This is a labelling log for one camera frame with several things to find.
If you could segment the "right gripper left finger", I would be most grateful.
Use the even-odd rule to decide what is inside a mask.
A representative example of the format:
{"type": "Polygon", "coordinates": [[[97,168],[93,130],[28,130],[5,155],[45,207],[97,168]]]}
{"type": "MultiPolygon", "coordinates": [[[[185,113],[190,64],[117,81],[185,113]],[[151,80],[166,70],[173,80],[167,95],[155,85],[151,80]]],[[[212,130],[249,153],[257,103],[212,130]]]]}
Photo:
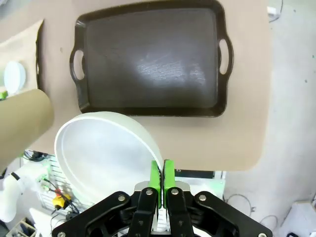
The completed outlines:
{"type": "Polygon", "coordinates": [[[149,237],[157,227],[161,208],[161,172],[151,164],[149,181],[138,183],[134,193],[118,191],[52,231],[54,237],[149,237]]]}

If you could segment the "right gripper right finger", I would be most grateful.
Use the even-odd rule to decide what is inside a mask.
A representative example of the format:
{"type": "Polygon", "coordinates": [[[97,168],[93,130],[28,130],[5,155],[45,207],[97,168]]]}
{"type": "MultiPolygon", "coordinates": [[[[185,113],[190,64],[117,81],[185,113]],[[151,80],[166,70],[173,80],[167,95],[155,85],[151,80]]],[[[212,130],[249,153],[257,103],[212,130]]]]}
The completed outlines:
{"type": "Polygon", "coordinates": [[[270,237],[264,225],[256,222],[210,192],[192,195],[190,186],[175,180],[174,162],[163,167],[163,202],[174,237],[193,237],[198,229],[211,237],[270,237]]]}

